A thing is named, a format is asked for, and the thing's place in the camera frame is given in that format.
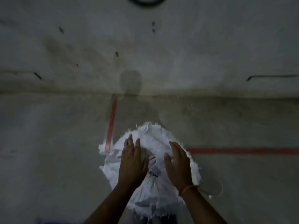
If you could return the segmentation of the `person's right forearm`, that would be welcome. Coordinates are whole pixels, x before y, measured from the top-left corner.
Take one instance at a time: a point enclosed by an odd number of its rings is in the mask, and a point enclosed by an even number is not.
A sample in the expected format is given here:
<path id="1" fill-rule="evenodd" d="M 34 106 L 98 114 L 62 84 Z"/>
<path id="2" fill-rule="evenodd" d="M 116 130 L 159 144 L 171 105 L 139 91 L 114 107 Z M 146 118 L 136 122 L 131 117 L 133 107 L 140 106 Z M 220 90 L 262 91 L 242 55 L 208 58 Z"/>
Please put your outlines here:
<path id="1" fill-rule="evenodd" d="M 197 186 L 186 186 L 180 192 L 195 224 L 228 224 L 205 200 Z"/>

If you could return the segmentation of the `person's left hand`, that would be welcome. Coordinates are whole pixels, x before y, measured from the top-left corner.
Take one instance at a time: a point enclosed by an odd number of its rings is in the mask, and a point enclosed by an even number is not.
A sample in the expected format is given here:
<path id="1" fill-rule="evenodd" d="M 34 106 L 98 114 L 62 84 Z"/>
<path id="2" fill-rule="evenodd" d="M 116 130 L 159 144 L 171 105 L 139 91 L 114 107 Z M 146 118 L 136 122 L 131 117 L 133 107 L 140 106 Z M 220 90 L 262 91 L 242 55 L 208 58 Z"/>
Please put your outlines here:
<path id="1" fill-rule="evenodd" d="M 140 186 L 147 174 L 142 173 L 142 161 L 148 155 L 146 154 L 145 157 L 142 158 L 139 138 L 134 143 L 134 146 L 134 156 L 124 156 L 124 149 L 122 150 L 118 183 L 132 183 Z"/>

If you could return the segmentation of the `white woven sack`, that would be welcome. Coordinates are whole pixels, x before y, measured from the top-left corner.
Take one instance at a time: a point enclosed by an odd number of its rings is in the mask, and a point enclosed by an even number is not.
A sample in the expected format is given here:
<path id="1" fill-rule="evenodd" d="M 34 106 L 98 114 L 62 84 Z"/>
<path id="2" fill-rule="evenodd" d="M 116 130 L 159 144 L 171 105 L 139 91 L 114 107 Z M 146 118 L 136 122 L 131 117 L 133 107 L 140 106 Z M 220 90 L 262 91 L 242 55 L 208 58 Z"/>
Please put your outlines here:
<path id="1" fill-rule="evenodd" d="M 100 170 L 114 189 L 118 183 L 124 142 L 130 134 L 133 136 L 133 143 L 136 139 L 140 139 L 141 159 L 148 155 L 149 165 L 145 179 L 134 191 L 126 208 L 147 218 L 176 214 L 180 207 L 185 206 L 185 202 L 167 176 L 164 154 L 168 153 L 173 159 L 169 142 L 175 142 L 177 139 L 159 124 L 146 122 L 135 130 L 128 130 L 113 145 L 109 153 L 105 152 L 104 144 L 99 145 L 99 154 L 106 155 Z"/>

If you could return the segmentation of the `clear round plastic disc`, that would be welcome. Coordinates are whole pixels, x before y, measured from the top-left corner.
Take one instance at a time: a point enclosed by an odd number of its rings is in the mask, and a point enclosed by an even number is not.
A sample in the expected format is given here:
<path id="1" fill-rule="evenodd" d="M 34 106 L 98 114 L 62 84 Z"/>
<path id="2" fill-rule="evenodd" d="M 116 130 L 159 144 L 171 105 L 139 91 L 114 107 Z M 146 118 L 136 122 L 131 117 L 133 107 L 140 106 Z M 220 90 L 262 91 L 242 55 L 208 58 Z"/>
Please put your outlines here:
<path id="1" fill-rule="evenodd" d="M 197 188 L 199 192 L 204 193 L 209 199 L 217 197 L 223 193 L 221 182 L 218 179 L 211 177 L 202 178 Z"/>

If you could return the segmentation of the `person's left forearm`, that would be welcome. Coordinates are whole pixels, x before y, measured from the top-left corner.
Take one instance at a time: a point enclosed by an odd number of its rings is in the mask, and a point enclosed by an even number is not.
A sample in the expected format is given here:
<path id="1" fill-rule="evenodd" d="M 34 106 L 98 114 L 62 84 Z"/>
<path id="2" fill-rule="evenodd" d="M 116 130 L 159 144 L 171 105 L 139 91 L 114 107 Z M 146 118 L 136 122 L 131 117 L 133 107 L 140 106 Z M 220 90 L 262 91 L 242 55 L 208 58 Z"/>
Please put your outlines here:
<path id="1" fill-rule="evenodd" d="M 138 184 L 118 183 L 83 224 L 118 224 Z"/>

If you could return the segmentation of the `person's right hand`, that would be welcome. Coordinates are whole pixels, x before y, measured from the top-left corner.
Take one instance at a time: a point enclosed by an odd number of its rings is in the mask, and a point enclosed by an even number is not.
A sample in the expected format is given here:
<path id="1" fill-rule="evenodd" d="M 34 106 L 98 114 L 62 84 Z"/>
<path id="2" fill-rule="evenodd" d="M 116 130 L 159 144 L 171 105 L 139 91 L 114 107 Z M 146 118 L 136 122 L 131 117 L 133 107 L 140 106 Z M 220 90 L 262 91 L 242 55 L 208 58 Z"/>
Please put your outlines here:
<path id="1" fill-rule="evenodd" d="M 173 172 L 167 173 L 167 176 L 180 194 L 186 186 L 193 185 L 190 158 L 178 143 L 170 141 L 169 144 L 173 153 Z"/>

